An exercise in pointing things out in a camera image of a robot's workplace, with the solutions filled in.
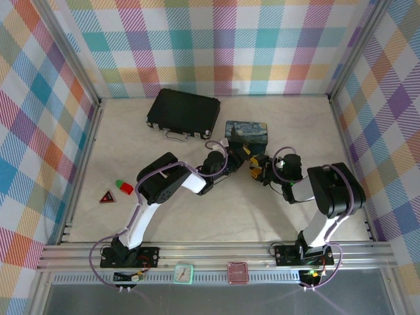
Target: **metal rail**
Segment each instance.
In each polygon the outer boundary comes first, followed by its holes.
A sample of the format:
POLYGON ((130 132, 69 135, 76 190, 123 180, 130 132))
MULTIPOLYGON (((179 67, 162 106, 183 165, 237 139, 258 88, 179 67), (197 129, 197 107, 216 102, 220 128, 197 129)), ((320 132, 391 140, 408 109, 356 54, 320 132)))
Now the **metal rail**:
MULTIPOLYGON (((343 241, 342 269, 370 269, 395 267, 396 261, 390 245, 386 242, 343 241)), ((156 271, 173 270, 178 263, 193 264, 196 270, 226 270, 228 263, 243 261, 249 270, 304 270, 314 266, 277 267, 269 254, 271 242, 168 242, 144 243, 144 246, 160 247, 159 264, 156 271)), ((39 261, 38 271, 90 271, 88 257, 93 243, 63 243, 59 246, 46 246, 39 261)), ((333 249, 333 256, 338 261, 338 251, 333 249)), ((99 268, 100 248, 93 252, 93 263, 99 268)), ((130 268, 101 269, 103 271, 128 271, 130 268)))

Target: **square alarm clock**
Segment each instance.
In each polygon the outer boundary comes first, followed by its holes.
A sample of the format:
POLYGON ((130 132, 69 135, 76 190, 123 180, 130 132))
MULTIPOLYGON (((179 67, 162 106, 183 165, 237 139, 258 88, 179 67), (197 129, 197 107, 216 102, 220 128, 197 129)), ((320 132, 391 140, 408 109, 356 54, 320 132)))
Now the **square alarm clock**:
POLYGON ((178 264, 173 274, 174 284, 192 284, 194 267, 191 264, 178 264))

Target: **black briefcase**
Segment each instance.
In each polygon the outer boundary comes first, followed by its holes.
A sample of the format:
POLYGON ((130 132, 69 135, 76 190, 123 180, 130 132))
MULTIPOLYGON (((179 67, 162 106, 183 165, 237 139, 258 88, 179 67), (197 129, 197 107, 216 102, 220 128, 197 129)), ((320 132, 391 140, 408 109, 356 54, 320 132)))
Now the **black briefcase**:
POLYGON ((162 89, 157 95, 149 114, 147 126, 165 131, 165 137, 186 141, 188 137, 211 137, 221 102, 216 98, 186 92, 162 89), (169 137, 168 133, 184 135, 184 139, 169 137))

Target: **plaid backdrop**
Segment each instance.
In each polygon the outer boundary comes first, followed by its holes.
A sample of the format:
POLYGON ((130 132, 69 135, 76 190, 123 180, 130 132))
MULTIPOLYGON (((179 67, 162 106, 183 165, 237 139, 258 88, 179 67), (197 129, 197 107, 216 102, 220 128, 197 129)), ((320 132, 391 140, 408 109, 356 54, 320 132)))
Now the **plaid backdrop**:
POLYGON ((420 1, 392 2, 338 99, 376 230, 420 314, 420 1))
POLYGON ((324 94, 369 15, 358 25, 356 8, 368 2, 50 0, 100 94, 112 97, 156 96, 162 87, 324 94))
POLYGON ((0 0, 0 314, 23 313, 92 113, 30 0, 0 0))

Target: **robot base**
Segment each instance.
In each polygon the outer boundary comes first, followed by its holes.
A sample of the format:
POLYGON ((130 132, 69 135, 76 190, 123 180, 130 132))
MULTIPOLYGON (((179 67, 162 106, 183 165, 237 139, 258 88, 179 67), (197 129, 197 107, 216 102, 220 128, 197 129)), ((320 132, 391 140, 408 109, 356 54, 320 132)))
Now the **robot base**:
POLYGON ((101 268, 156 268, 159 261, 158 247, 136 247, 121 259, 114 248, 105 247, 101 253, 101 268))
POLYGON ((325 249, 325 253, 316 256, 301 259, 301 254, 296 245, 278 245, 274 246, 274 255, 276 256, 276 266, 323 266, 324 260, 326 266, 334 265, 333 253, 330 247, 325 249))

